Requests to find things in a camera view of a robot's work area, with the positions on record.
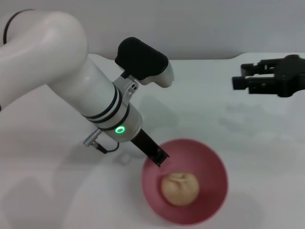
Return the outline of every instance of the pink bowl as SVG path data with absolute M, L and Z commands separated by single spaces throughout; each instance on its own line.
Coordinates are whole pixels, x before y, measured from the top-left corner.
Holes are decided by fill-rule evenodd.
M 206 145 L 190 139 L 169 141 L 161 147 L 170 158 L 161 167 L 149 159 L 143 166 L 142 189 L 148 204 L 159 216 L 176 224 L 207 220 L 219 210 L 228 191 L 227 174 L 220 158 Z M 198 178 L 200 192 L 194 203 L 175 207 L 163 198 L 161 180 L 173 172 L 188 172 Z

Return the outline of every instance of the white table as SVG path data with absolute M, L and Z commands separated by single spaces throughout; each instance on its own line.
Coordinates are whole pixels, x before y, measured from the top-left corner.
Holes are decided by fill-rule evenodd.
M 288 54 L 171 61 L 175 83 L 170 88 L 141 86 L 133 96 L 144 130 L 157 143 L 197 139 L 224 161 L 227 200 L 216 216 L 192 228 L 305 227 L 304 92 L 284 99 L 231 86 L 242 63 Z M 91 58 L 112 80 L 122 72 L 114 61 Z M 108 155 L 86 148 L 82 141 L 92 130 L 47 86 L 0 113 L 0 228 L 177 228 L 145 202 L 144 154 L 131 143 Z M 100 142 L 115 146 L 105 135 Z

